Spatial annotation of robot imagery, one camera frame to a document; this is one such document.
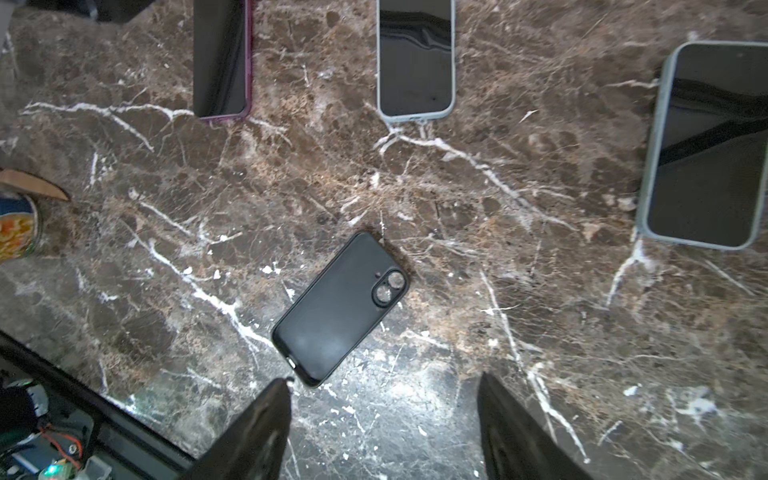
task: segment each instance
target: phone screen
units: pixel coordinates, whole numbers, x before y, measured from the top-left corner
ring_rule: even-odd
[[[247,105],[248,0],[194,0],[194,113],[242,114]]]
[[[451,0],[379,0],[383,114],[444,111],[453,102]]]
[[[747,243],[768,147],[768,48],[692,44],[677,57],[648,227]]]

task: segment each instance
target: can label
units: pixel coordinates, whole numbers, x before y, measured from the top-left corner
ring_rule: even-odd
[[[37,243],[38,209],[26,195],[0,194],[0,262],[25,257]]]

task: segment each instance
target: wire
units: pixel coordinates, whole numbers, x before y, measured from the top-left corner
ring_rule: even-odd
[[[56,449],[57,449],[57,450],[58,450],[58,452],[61,454],[61,456],[62,456],[62,457],[64,457],[66,460],[70,461],[70,462],[72,463],[72,465],[74,465],[74,467],[75,467],[77,470],[79,470],[79,469],[80,469],[80,462],[78,462],[77,460],[75,460],[75,459],[74,459],[74,458],[72,458],[71,456],[67,455],[67,454],[64,452],[64,449],[61,447],[61,445],[59,445],[59,443],[58,443],[58,442],[56,442],[54,439],[52,439],[50,436],[48,436],[48,434],[46,434],[46,433],[45,433],[45,430],[44,430],[44,429],[40,429],[40,435],[42,435],[42,437],[43,437],[44,439],[48,440],[48,441],[51,443],[51,445],[53,445],[54,447],[56,447]]]
[[[59,432],[51,424],[48,424],[47,426],[45,426],[44,430],[50,431],[50,433],[55,433],[56,435],[62,436],[65,439],[69,440],[70,442],[74,443],[78,447],[78,458],[80,458],[80,459],[83,458],[83,444],[80,443],[80,440],[78,440],[77,438],[75,438],[72,435],[69,435],[67,433]]]

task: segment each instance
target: marble surface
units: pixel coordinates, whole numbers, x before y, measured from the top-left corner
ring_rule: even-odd
[[[284,478],[480,478],[493,372],[595,478],[768,478],[768,232],[633,234],[664,57],[768,38],[764,0],[458,2],[458,103],[375,112],[375,2],[262,0],[247,121],[191,116],[191,1],[18,10],[0,166],[58,182],[0,328],[199,455],[273,378],[276,319],[356,230],[412,289],[322,389]]]

